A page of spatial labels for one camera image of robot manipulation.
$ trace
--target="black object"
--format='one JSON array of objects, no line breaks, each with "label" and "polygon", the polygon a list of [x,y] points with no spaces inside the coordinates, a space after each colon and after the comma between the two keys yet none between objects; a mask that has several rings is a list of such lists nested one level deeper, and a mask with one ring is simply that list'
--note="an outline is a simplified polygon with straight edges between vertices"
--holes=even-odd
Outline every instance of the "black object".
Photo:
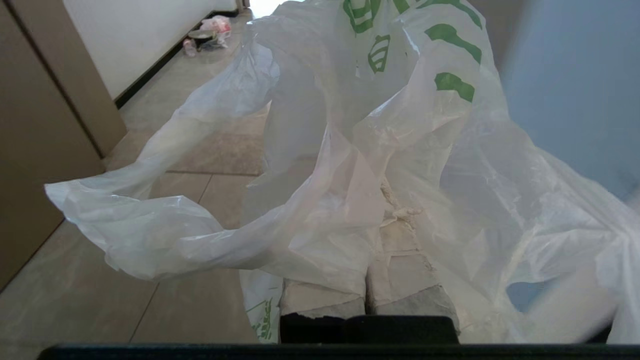
[{"label": "black object", "polygon": [[[209,13],[209,15],[205,17],[205,19],[211,19],[215,15],[222,15],[226,17],[236,17],[238,16],[239,13],[240,13],[239,10],[235,10],[233,12],[213,11]],[[193,31],[197,29],[200,29],[200,23],[198,23],[196,26],[191,28],[191,30],[189,31]],[[171,60],[171,58],[173,58],[177,53],[180,52],[180,50],[182,50],[182,41],[184,41],[185,38],[187,38],[186,35],[180,38],[180,41],[178,41],[171,49],[169,49],[169,51],[167,51],[164,55],[162,55],[162,57],[158,59],[158,61],[156,61],[156,63],[153,64],[153,66],[151,66],[147,71],[145,71],[145,73],[142,74],[136,81],[134,81],[133,84],[129,85],[129,87],[126,88],[126,90],[124,90],[122,94],[116,97],[116,99],[113,102],[115,102],[116,107],[118,109],[124,106],[124,104],[126,104],[127,101],[129,101],[129,99],[133,97],[133,95],[136,95],[136,92],[138,92],[143,86],[145,86],[145,84],[148,83],[148,81],[151,80],[151,78],[154,77],[154,75],[157,74],[157,72],[160,71],[160,69],[163,68],[163,66],[165,66],[166,63],[169,62],[169,60]]]},{"label": "black object", "polygon": [[63,345],[39,360],[638,359],[640,347],[607,345]]},{"label": "black object", "polygon": [[283,344],[458,344],[453,321],[446,316],[362,315],[347,320],[298,314],[280,317]]},{"label": "black object", "polygon": [[349,344],[457,345],[453,321],[446,316],[362,315],[342,324]]},{"label": "black object", "polygon": [[59,345],[39,360],[240,360],[240,359],[640,359],[639,346],[458,345],[453,322],[444,316],[356,316],[309,319],[281,317],[281,338],[329,344],[283,345]]}]

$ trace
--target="black edge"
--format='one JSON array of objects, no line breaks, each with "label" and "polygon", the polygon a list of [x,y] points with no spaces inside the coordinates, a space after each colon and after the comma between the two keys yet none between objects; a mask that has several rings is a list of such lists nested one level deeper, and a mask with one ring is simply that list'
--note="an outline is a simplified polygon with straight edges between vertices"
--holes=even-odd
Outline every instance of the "black edge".
[{"label": "black edge", "polygon": [[[239,14],[240,14],[240,10],[238,9],[236,9],[233,12],[212,11],[207,16],[205,16],[203,20],[210,19],[215,15],[222,15],[226,17],[236,17]],[[197,30],[199,28],[200,28],[200,22],[198,22],[198,24],[193,26],[190,31]],[[180,38],[180,41],[178,41],[171,49],[169,49],[169,51],[167,51],[164,55],[162,55],[162,57],[158,59],[158,61],[156,61],[156,63],[153,64],[153,66],[151,66],[147,71],[145,71],[145,73],[142,74],[136,81],[134,81],[133,84],[129,85],[129,87],[126,90],[124,90],[122,94],[116,97],[116,99],[113,102],[115,102],[116,107],[118,109],[124,106],[124,104],[126,104],[127,101],[129,101],[129,99],[133,97],[133,95],[136,95],[136,92],[138,92],[138,90],[140,90],[143,86],[145,86],[145,84],[149,80],[151,80],[151,78],[154,77],[154,75],[156,75],[157,72],[160,71],[160,69],[163,68],[166,65],[166,63],[169,62],[169,60],[171,60],[171,58],[173,58],[178,52],[180,52],[180,50],[182,49],[182,41],[186,37],[187,35],[185,34],[182,38]]]}]

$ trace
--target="white wall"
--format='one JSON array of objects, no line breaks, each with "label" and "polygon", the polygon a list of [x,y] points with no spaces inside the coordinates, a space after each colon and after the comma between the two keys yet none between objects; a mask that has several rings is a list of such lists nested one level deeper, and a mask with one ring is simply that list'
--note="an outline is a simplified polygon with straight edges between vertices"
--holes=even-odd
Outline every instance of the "white wall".
[{"label": "white wall", "polygon": [[120,95],[212,10],[235,0],[64,0],[111,98]]}]

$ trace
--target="green printed logo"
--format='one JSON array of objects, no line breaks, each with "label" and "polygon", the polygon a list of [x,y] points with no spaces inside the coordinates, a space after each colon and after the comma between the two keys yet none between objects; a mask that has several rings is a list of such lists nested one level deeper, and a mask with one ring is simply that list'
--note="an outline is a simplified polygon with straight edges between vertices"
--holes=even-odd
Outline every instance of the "green printed logo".
[{"label": "green printed logo", "polygon": [[382,0],[344,0],[342,7],[349,16],[351,27],[356,34],[361,34],[373,28],[373,18],[376,17]]},{"label": "green printed logo", "polygon": [[259,302],[258,304],[256,304],[255,306],[253,306],[251,309],[247,310],[246,312],[248,313],[249,311],[259,307],[260,305],[264,304],[264,316],[262,317],[262,319],[260,321],[258,321],[257,323],[251,325],[251,328],[253,329],[253,331],[255,331],[256,335],[258,336],[258,339],[264,339],[264,340],[269,340],[271,339],[271,301],[273,300],[273,298],[270,298],[268,301],[267,300],[263,300],[261,302]]},{"label": "green printed logo", "polygon": [[450,72],[439,73],[436,75],[435,82],[438,90],[455,90],[462,99],[468,102],[472,102],[474,99],[475,88]]},{"label": "green printed logo", "polygon": [[471,56],[475,59],[475,61],[480,63],[480,59],[482,58],[482,50],[480,50],[478,46],[462,40],[458,36],[458,32],[453,26],[448,24],[434,25],[425,30],[425,34],[429,35],[429,38],[431,38],[432,40],[443,40],[455,46],[459,46],[464,50],[467,50],[468,53],[471,54]]},{"label": "green printed logo", "polygon": [[376,36],[376,42],[373,43],[371,51],[369,51],[369,66],[373,73],[383,72],[387,66],[387,54],[389,53],[389,42],[391,35],[381,37]]},{"label": "green printed logo", "polygon": [[453,5],[456,8],[464,11],[465,13],[467,13],[467,15],[469,15],[469,17],[471,18],[471,21],[473,21],[474,24],[478,25],[478,27],[482,29],[482,23],[480,22],[480,16],[478,16],[467,5],[464,5],[463,3],[461,3],[460,0],[427,0],[427,1],[424,2],[424,4],[418,5],[417,8],[421,9],[421,8],[425,8],[425,7],[429,6],[429,5],[438,5],[438,4]]},{"label": "green printed logo", "polygon": [[406,0],[394,0],[394,5],[399,13],[403,13],[409,9],[409,3]]}]

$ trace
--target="blue wall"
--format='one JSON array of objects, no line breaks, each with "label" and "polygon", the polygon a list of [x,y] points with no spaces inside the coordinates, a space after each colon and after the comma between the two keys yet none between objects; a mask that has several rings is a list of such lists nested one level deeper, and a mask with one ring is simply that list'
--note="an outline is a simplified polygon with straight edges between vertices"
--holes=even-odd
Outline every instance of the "blue wall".
[{"label": "blue wall", "polygon": [[622,200],[640,184],[640,1],[530,1],[502,83],[538,147]]}]

